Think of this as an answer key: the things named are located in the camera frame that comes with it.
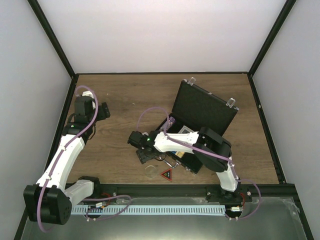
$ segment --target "wooden table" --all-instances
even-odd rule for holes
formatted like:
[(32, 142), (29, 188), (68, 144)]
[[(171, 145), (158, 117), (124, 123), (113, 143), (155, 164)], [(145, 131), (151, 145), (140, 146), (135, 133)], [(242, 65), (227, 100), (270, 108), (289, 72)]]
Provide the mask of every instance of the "wooden table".
[[(153, 106), (163, 107), (170, 113), (181, 80), (190, 77), (196, 78), (195, 84), (226, 101), (236, 99), (235, 105), (240, 110), (223, 137), (232, 144), (232, 159), (240, 178), (251, 179), (257, 184), (277, 184), (273, 161), (245, 74), (80, 75), (77, 85), (92, 88), (100, 103), (107, 102), (111, 117), (96, 123), (96, 134), (76, 159), (68, 183), (81, 176), (92, 176), (105, 184), (219, 184), (217, 175), (204, 166), (198, 174), (178, 166), (172, 171), (172, 182), (160, 175), (150, 179), (145, 175), (147, 166), (153, 165), (161, 173), (168, 169), (168, 165), (156, 160), (141, 164), (136, 149), (127, 144), (140, 114)], [(74, 98), (69, 114), (74, 112), (73, 102)], [(164, 118), (163, 112), (153, 110), (144, 115), (139, 130), (154, 130)]]

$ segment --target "toolbox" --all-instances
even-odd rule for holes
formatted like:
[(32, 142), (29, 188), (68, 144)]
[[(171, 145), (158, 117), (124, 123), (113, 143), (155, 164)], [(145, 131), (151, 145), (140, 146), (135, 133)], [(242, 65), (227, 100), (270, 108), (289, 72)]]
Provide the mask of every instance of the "toolbox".
[[(182, 80), (176, 95), (173, 108), (169, 117), (175, 119), (168, 133), (187, 133), (190, 130), (197, 132), (201, 127), (208, 127), (222, 136), (234, 119), (239, 108), (234, 106), (235, 100), (230, 98), (225, 101), (218, 96), (195, 85), (196, 79)], [(161, 129), (166, 123), (165, 119), (156, 129)], [(167, 152), (186, 170), (197, 174), (202, 163), (194, 154), (184, 152)]]

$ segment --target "purple cable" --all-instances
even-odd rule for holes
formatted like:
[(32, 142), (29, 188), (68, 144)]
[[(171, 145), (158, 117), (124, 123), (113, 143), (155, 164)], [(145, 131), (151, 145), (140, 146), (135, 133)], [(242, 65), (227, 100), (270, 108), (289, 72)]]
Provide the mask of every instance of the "purple cable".
[[(92, 93), (93, 98), (94, 98), (94, 102), (95, 102), (95, 111), (94, 111), (94, 115), (93, 115), (93, 118), (92, 118), (91, 122), (82, 131), (80, 131), (77, 135), (75, 135), (72, 139), (70, 139), (70, 141), (68, 141), (64, 145), (65, 148), (67, 148), (76, 138), (78, 138), (85, 131), (87, 131), (88, 128), (90, 128), (91, 125), (94, 124), (94, 122), (96, 120), (96, 117), (98, 115), (98, 99), (97, 99), (97, 96), (96, 96), (95, 92), (92, 89), (90, 89), (89, 87), (87, 87), (87, 86), (80, 85), (74, 91), (76, 96), (79, 96), (78, 95), (78, 89), (80, 89), (80, 88), (87, 89), (88, 91), (90, 91)], [(50, 170), (50, 172), (48, 174), (49, 177), (51, 177), (51, 175), (53, 174), (53, 172), (54, 172), (54, 170), (55, 170), (55, 168), (56, 168), (56, 166), (58, 164), (58, 161), (59, 161), (61, 155), (63, 154), (63, 152), (64, 152), (64, 150), (61, 150), (59, 152), (58, 156), (56, 157), (56, 159), (55, 159), (55, 161), (54, 161), (54, 163), (52, 165), (52, 168), (51, 168), (51, 170)], [(52, 230), (52, 228), (54, 227), (53, 226), (50, 229), (45, 229), (43, 224), (42, 224), (42, 222), (41, 222), (41, 204), (42, 204), (42, 200), (43, 200), (43, 197), (44, 197), (44, 194), (45, 194), (45, 190), (46, 190), (46, 187), (47, 187), (48, 183), (49, 183), (49, 179), (45, 180), (44, 185), (43, 185), (43, 187), (41, 189), (41, 192), (40, 192), (40, 195), (39, 195), (38, 204), (37, 204), (37, 207), (36, 207), (36, 218), (37, 218), (36, 220), (38, 222), (38, 226), (39, 226), (40, 230), (42, 232), (44, 232), (44, 233), (50, 232)]]
[[(111, 216), (107, 216), (107, 217), (103, 217), (103, 218), (96, 218), (96, 221), (102, 221), (102, 220), (107, 220), (107, 219), (111, 219), (111, 218), (114, 218), (114, 217), (117, 217), (119, 216), (121, 213), (123, 213), (125, 210), (127, 210), (127, 208), (130, 206), (131, 202), (132, 202), (132, 198), (129, 196), (129, 195), (118, 195), (118, 196), (112, 196), (112, 197), (106, 197), (106, 198), (85, 198), (84, 201), (95, 201), (95, 202), (101, 202), (101, 201), (108, 201), (108, 200), (111, 200), (111, 199), (118, 199), (118, 198), (128, 198), (129, 199), (129, 202), (128, 204), (122, 209), (120, 210), (119, 212), (117, 212), (116, 214), (114, 215), (111, 215)], [(85, 216), (86, 216), (86, 219), (90, 219), (89, 216), (88, 216), (88, 213), (92, 210), (95, 210), (95, 209), (100, 209), (100, 208), (91, 208), (89, 209)]]
[(250, 214), (248, 214), (247, 216), (238, 218), (238, 220), (242, 220), (242, 219), (247, 219), (247, 218), (249, 218), (250, 216), (252, 216), (252, 215), (258, 210), (258, 208), (260, 207), (260, 204), (261, 204), (261, 202), (262, 202), (262, 198), (261, 198), (261, 192), (260, 192), (259, 187), (258, 187), (257, 184), (255, 184), (253, 181), (251, 181), (250, 179), (238, 179), (237, 181), (238, 181), (239, 183), (241, 183), (241, 182), (249, 182), (249, 183), (251, 183), (251, 184), (256, 188), (256, 190), (257, 190), (257, 192), (258, 192), (258, 195), (259, 195), (259, 202), (258, 202), (258, 205), (256, 206), (256, 208), (255, 208)]
[(241, 218), (239, 218), (239, 219), (246, 219), (246, 218), (250, 217), (251, 215), (253, 215), (253, 214), (258, 210), (258, 208), (259, 208), (259, 206), (260, 206), (260, 203), (261, 203), (261, 200), (262, 200), (262, 199), (261, 199), (261, 192), (260, 192), (258, 186), (257, 186), (253, 181), (251, 181), (251, 180), (249, 180), (249, 179), (242, 179), (242, 180), (237, 179), (238, 176), (237, 176), (237, 174), (236, 174), (236, 171), (235, 171), (235, 168), (234, 168), (234, 164), (233, 164), (233, 162), (232, 162), (231, 159), (229, 159), (229, 158), (227, 158), (227, 157), (225, 157), (225, 156), (221, 156), (221, 155), (218, 155), (218, 154), (214, 154), (214, 153), (212, 153), (212, 152), (208, 152), (208, 151), (202, 150), (202, 149), (197, 148), (197, 147), (194, 147), (194, 146), (190, 146), (190, 145), (188, 145), (188, 144), (185, 144), (185, 143), (183, 143), (183, 142), (181, 142), (181, 141), (178, 141), (178, 140), (176, 140), (176, 139), (174, 139), (174, 138), (169, 137), (168, 134), (167, 134), (167, 132), (166, 132), (166, 128), (167, 128), (167, 125), (168, 125), (168, 123), (169, 123), (169, 115), (168, 115), (168, 112), (167, 112), (163, 107), (154, 106), (154, 107), (150, 107), (150, 108), (148, 108), (147, 110), (145, 110), (145, 111), (140, 115), (140, 117), (139, 117), (138, 123), (137, 123), (137, 125), (136, 125), (136, 130), (138, 131), (138, 129), (139, 129), (139, 124), (140, 124), (140, 120), (141, 120), (142, 116), (143, 116), (146, 112), (148, 112), (148, 111), (150, 111), (150, 110), (153, 110), (153, 109), (160, 109), (160, 110), (164, 111), (165, 114), (166, 114), (166, 123), (165, 123), (165, 127), (164, 127), (164, 129), (163, 129), (163, 134), (164, 134), (165, 136), (167, 136), (167, 139), (171, 140), (172, 142), (174, 142), (174, 143), (176, 143), (176, 144), (180, 144), (180, 145), (182, 145), (182, 146), (184, 146), (184, 147), (187, 147), (187, 148), (190, 148), (190, 149), (192, 149), (192, 150), (195, 150), (195, 151), (197, 151), (197, 152), (200, 152), (200, 153), (203, 153), (203, 154), (206, 154), (206, 155), (209, 155), (209, 156), (212, 156), (212, 157), (215, 157), (215, 158), (218, 158), (218, 159), (222, 159), (222, 160), (227, 161), (228, 164), (229, 164), (229, 166), (230, 166), (230, 168), (231, 168), (232, 174), (233, 174), (233, 176), (236, 178), (236, 181), (237, 181), (238, 183), (240, 183), (240, 182), (249, 182), (249, 183), (252, 183), (252, 184), (254, 185), (254, 187), (257, 189), (258, 194), (259, 194), (259, 202), (258, 202), (258, 205), (257, 205), (256, 208), (254, 209), (254, 211), (251, 212), (249, 215), (244, 216), (244, 217), (241, 217)]

